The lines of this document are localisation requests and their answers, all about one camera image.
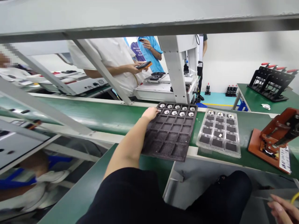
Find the orange scanner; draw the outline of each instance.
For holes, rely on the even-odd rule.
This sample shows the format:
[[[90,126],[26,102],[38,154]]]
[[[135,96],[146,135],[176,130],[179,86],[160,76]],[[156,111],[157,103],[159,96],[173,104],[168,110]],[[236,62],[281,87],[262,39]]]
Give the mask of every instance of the orange scanner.
[[[136,66],[135,68],[137,68],[138,70],[142,70],[142,69],[147,69],[151,65],[153,65],[153,63],[151,61],[148,61],[148,62],[145,62],[141,65]]]

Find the green conveyor belt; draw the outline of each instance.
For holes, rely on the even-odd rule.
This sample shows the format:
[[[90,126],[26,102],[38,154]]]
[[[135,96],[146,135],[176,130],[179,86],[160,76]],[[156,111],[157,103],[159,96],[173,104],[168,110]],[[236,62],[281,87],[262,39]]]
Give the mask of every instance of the green conveyor belt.
[[[65,113],[76,121],[81,122],[92,130],[119,135],[126,135],[126,133],[134,126],[137,120],[141,117],[142,113],[146,110],[145,107],[137,106],[125,106],[45,97],[38,97],[38,99],[55,107],[59,111]],[[5,97],[0,98],[0,105],[6,109],[27,109],[24,106]],[[247,113],[240,111],[233,112],[238,114],[241,159],[236,159],[217,152],[212,152],[211,154],[198,152],[198,154],[258,170],[280,175],[284,174],[247,151],[253,128],[262,130],[270,122],[270,117],[266,114]],[[11,115],[5,111],[0,111],[0,116],[11,117]],[[26,113],[24,114],[24,117],[27,119],[40,119],[46,123],[57,124],[56,122],[43,117],[38,112]],[[204,113],[197,113],[197,119],[195,120],[190,146],[196,147],[197,136],[203,117]],[[291,141],[290,146],[294,154],[299,159],[299,138]],[[293,154],[291,154],[291,169],[293,171],[291,176],[299,178],[299,163]]]

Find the black sleeve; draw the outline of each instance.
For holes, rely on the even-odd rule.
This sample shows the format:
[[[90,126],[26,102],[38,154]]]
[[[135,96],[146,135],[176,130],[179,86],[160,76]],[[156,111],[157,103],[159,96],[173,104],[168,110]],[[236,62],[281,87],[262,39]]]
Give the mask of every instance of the black sleeve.
[[[154,172],[123,168],[106,177],[77,223],[136,223],[163,205]]]

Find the white shirt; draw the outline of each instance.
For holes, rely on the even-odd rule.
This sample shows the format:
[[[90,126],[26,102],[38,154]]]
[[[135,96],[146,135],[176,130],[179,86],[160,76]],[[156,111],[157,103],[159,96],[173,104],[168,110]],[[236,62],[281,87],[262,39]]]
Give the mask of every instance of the white shirt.
[[[96,68],[73,41],[68,40],[67,42],[73,63],[77,68],[96,70]],[[129,48],[123,38],[87,39],[87,43],[97,53],[102,63],[106,67],[118,67],[121,65],[134,63],[132,57],[135,57],[135,54]],[[116,75],[114,78],[127,96],[133,96],[133,90],[150,75],[150,72],[146,72],[144,70],[136,74],[135,76],[137,78],[138,84],[134,75],[129,72]]]

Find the yellow floor line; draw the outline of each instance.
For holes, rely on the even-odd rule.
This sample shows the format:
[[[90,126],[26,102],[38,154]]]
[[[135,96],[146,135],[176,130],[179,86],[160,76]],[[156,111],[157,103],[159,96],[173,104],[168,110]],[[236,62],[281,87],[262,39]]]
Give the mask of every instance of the yellow floor line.
[[[205,104],[204,105],[215,105],[215,106],[233,106],[233,105],[224,105],[224,104]]]

